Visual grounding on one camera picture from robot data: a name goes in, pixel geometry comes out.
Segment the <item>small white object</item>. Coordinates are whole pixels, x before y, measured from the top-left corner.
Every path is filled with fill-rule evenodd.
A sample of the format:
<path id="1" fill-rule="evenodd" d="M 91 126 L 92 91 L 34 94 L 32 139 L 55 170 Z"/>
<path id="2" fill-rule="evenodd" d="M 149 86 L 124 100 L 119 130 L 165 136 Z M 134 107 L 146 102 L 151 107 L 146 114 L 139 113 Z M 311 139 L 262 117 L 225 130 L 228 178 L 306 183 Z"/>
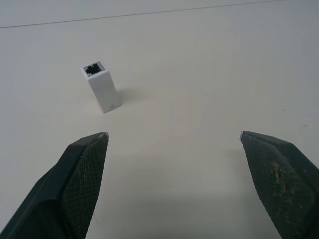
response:
<path id="1" fill-rule="evenodd" d="M 81 68 L 95 99 L 102 111 L 107 113 L 122 105 L 120 95 L 112 80 L 110 71 L 102 61 Z"/>

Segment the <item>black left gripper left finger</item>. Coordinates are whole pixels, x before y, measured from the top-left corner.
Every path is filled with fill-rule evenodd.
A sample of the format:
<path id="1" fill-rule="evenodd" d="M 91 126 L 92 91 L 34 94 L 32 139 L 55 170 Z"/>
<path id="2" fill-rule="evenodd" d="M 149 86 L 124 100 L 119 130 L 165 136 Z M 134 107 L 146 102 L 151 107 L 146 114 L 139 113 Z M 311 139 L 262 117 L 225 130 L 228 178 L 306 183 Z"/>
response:
<path id="1" fill-rule="evenodd" d="M 85 239 L 100 193 L 109 135 L 70 144 L 33 186 L 0 239 Z"/>

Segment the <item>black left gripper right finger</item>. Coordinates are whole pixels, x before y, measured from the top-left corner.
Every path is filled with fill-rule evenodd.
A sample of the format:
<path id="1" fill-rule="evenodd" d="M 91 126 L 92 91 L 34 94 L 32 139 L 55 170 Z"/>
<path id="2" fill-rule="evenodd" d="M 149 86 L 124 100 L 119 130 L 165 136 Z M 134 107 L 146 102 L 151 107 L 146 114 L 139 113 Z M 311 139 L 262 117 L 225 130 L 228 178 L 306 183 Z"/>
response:
<path id="1" fill-rule="evenodd" d="M 252 180 L 282 239 L 319 239 L 319 169 L 292 143 L 241 132 Z"/>

